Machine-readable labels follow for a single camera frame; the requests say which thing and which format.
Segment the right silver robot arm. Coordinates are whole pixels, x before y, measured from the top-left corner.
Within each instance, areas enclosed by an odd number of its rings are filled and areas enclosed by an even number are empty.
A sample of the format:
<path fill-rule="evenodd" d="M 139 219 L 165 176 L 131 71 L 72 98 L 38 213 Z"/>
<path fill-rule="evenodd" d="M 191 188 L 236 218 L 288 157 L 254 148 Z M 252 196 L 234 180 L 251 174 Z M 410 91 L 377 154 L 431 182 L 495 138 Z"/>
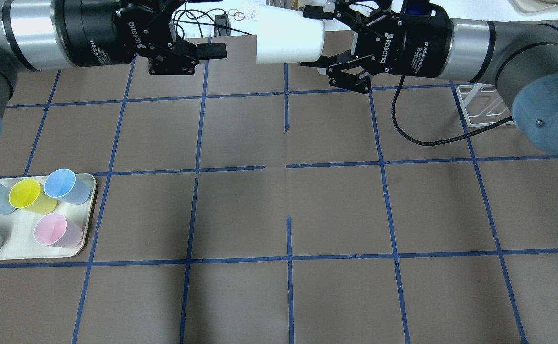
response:
<path fill-rule="evenodd" d="M 558 26 L 450 18 L 428 0 L 406 0 L 401 11 L 377 0 L 368 14 L 355 0 L 305 6 L 303 17 L 336 19 L 354 32 L 351 48 L 301 66 L 321 69 L 333 87 L 367 94 L 380 73 L 484 83 L 496 87 L 511 115 L 436 146 L 468 139 L 514 122 L 539 150 L 558 154 Z"/>

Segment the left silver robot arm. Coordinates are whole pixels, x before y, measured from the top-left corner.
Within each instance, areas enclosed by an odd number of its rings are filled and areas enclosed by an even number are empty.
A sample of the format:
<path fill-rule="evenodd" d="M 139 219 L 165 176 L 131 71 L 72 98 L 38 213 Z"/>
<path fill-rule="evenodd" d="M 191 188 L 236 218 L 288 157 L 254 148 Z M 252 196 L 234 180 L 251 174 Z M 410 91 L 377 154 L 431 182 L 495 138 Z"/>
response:
<path fill-rule="evenodd" d="M 224 59 L 224 43 L 178 36 L 183 0 L 0 0 L 0 136 L 20 72 L 125 65 L 148 59 L 151 75 L 191 75 Z"/>

